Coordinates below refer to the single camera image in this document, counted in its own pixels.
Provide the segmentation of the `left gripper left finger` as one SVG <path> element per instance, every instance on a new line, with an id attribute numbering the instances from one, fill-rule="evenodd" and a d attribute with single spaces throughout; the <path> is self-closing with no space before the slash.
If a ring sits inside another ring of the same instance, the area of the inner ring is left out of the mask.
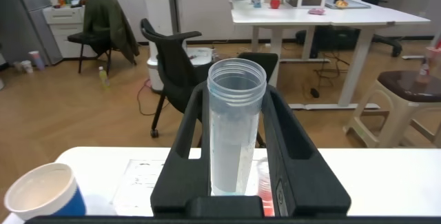
<path id="1" fill-rule="evenodd" d="M 202 122 L 201 156 L 190 159 L 194 128 Z M 184 216 L 187 204 L 210 195 L 209 97 L 204 81 L 194 88 L 175 141 L 150 197 L 155 216 Z"/>

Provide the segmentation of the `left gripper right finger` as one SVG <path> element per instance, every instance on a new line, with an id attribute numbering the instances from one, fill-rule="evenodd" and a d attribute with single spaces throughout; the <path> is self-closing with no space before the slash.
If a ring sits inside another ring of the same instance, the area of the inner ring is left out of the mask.
<path id="1" fill-rule="evenodd" d="M 262 105 L 277 216 L 346 216 L 351 198 L 292 109 L 268 85 Z"/>

